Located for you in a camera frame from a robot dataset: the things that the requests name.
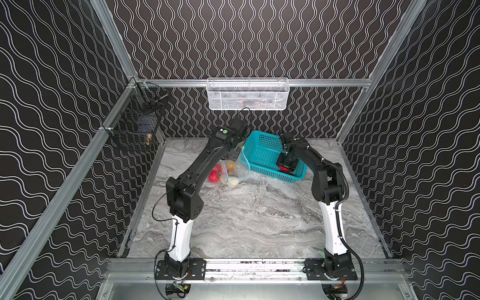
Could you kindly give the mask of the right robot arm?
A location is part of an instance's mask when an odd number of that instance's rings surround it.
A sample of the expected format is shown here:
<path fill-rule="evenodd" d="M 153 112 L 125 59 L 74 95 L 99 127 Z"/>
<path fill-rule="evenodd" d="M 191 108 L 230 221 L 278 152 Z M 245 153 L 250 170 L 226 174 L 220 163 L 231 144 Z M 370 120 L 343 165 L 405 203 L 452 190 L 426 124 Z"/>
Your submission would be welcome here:
<path fill-rule="evenodd" d="M 348 181 L 339 163 L 333 163 L 315 150 L 303 137 L 292 133 L 279 136 L 282 153 L 277 165 L 291 169 L 297 160 L 313 173 L 311 192 L 321 208 L 326 234 L 323 270 L 331 279 L 346 279 L 355 270 L 352 257 L 359 263 L 360 280 L 365 279 L 365 269 L 358 254 L 348 245 L 341 216 L 342 205 L 350 196 Z"/>

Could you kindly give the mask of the dark red apple toy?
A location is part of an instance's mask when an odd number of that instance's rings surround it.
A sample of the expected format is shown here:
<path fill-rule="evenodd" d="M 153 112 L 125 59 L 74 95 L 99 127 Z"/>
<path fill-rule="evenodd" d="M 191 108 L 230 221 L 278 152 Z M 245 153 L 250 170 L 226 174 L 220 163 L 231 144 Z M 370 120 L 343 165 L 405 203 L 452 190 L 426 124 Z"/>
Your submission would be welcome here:
<path fill-rule="evenodd" d="M 220 180 L 219 173 L 216 170 L 211 171 L 208 180 L 210 183 L 217 183 Z"/>

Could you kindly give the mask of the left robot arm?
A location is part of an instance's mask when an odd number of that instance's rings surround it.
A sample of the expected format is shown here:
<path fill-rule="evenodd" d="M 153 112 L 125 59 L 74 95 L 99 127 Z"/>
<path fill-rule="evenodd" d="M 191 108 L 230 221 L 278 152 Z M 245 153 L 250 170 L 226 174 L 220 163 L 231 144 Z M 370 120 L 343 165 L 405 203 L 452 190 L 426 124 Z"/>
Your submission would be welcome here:
<path fill-rule="evenodd" d="M 217 163 L 236 160 L 251 133 L 248 122 L 234 119 L 211 131 L 206 146 L 192 165 L 177 178 L 166 181 L 166 196 L 172 215 L 170 250 L 164 255 L 167 273 L 174 278 L 187 275 L 191 257 L 190 239 L 195 219 L 203 210 L 200 191 Z"/>

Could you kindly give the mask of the clear zip top bag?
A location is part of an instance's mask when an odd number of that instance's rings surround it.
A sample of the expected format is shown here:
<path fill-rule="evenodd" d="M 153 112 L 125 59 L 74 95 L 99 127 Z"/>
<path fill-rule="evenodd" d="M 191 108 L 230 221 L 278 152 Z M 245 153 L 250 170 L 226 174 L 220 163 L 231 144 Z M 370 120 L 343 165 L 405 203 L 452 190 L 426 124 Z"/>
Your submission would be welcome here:
<path fill-rule="evenodd" d="M 227 170 L 225 166 L 226 160 L 221 160 L 217 163 L 217 165 L 221 165 L 223 167 L 223 173 L 220 174 L 220 179 L 218 182 L 222 183 L 223 185 L 227 185 L 226 182 L 230 178 L 238 178 L 239 180 L 244 180 L 251 172 L 251 165 L 245 155 L 245 147 L 241 148 L 241 152 L 237 157 L 237 160 L 234 161 L 234 169 Z"/>

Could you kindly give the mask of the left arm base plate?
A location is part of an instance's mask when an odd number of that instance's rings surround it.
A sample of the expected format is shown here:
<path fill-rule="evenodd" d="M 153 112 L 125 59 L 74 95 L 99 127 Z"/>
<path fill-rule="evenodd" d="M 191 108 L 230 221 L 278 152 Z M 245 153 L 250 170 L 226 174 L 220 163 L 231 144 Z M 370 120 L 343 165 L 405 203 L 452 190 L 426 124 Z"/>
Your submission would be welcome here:
<path fill-rule="evenodd" d="M 207 262 L 200 258 L 187 258 L 183 262 L 163 259 L 156 263 L 155 280 L 204 280 Z"/>

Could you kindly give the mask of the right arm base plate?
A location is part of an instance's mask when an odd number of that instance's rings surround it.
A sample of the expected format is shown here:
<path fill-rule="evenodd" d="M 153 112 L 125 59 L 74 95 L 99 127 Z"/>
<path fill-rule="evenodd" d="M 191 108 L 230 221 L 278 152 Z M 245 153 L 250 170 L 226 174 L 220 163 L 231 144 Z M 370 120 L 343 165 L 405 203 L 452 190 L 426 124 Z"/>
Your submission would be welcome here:
<path fill-rule="evenodd" d="M 308 281 L 356 281 L 358 275 L 351 258 L 306 259 L 302 272 Z"/>

